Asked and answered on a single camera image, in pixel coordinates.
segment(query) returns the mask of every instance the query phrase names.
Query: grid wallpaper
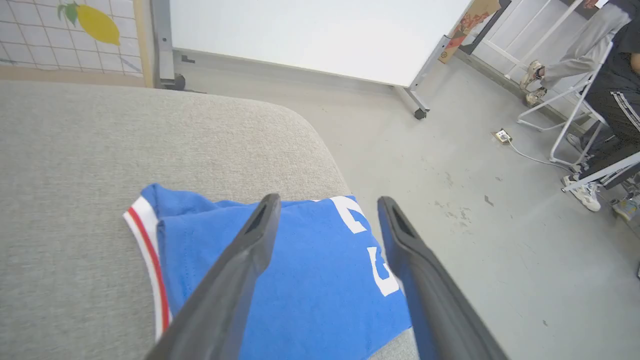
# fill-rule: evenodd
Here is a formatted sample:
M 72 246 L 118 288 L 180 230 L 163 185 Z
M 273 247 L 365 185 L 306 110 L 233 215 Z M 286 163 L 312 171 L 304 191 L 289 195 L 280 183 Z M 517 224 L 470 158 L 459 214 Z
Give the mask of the grid wallpaper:
M 58 6 L 74 0 L 0 0 L 0 65 L 142 77 L 133 0 L 75 0 L 106 14 L 120 46 L 94 39 Z

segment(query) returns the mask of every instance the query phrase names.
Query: yellow lemon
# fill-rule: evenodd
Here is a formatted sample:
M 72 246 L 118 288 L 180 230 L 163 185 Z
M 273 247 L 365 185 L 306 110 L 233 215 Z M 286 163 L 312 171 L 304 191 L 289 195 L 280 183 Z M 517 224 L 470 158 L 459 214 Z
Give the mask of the yellow lemon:
M 58 6 L 58 18 L 65 12 L 65 17 L 75 26 L 76 19 L 92 38 L 107 44 L 120 45 L 118 26 L 102 11 L 91 6 L 76 3 Z

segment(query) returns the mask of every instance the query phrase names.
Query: gray sofa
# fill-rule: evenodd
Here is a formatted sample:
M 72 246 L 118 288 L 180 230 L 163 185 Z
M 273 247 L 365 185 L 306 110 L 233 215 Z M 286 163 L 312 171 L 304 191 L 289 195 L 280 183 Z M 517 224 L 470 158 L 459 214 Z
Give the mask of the gray sofa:
M 146 185 L 255 202 L 349 194 L 313 127 L 264 102 L 0 81 L 0 357 L 142 359 L 151 285 L 122 219 Z M 375 359 L 416 358 L 411 330 Z

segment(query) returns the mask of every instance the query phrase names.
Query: electrical cord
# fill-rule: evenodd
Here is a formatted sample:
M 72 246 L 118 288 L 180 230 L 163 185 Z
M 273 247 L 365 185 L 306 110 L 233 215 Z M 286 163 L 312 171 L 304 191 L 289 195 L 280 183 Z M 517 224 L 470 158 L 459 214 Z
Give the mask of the electrical cord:
M 511 143 L 511 139 L 507 139 L 507 141 L 509 142 L 509 145 L 511 146 L 511 148 L 512 148 L 515 152 L 517 152 L 518 154 L 520 154 L 520 155 L 524 156 L 524 157 L 525 157 L 525 158 L 527 158 L 527 159 L 530 159 L 530 160 L 533 160 L 533 161 L 535 161 L 535 162 L 537 162 L 537 163 L 541 163 L 541 164 L 545 164 L 545 165 L 553 165 L 553 166 L 555 166 L 555 167 L 559 167 L 559 168 L 561 168 L 561 169 L 563 169 L 563 170 L 566 170 L 566 171 L 569 171 L 569 172 L 573 173 L 573 171 L 569 170 L 568 168 L 566 168 L 566 167 L 564 167 L 564 166 L 561 166 L 561 165 L 558 165 L 558 164 L 554 164 L 554 163 L 549 163 L 549 162 L 547 162 L 547 161 L 542 161 L 542 160 L 534 159 L 534 158 L 532 158 L 532 157 L 530 157 L 530 156 L 528 156 L 528 155 L 525 155 L 525 154 L 521 153 L 518 149 L 516 149 L 516 147 L 515 147 L 515 146 L 513 146 L 513 143 Z

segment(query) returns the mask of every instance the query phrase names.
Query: concrete floor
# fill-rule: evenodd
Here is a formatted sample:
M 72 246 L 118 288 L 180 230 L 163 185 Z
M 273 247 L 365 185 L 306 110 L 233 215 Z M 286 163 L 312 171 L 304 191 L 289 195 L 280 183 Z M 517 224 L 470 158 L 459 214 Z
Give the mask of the concrete floor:
M 286 106 L 324 139 L 380 238 L 390 195 L 513 359 L 638 359 L 640 240 L 610 208 L 560 191 L 548 156 L 557 134 L 516 125 L 525 110 L 459 59 L 437 63 L 415 120 L 388 86 L 190 54 L 187 88 Z M 548 121 L 539 117 L 539 121 Z M 574 157 L 565 144 L 560 155 Z

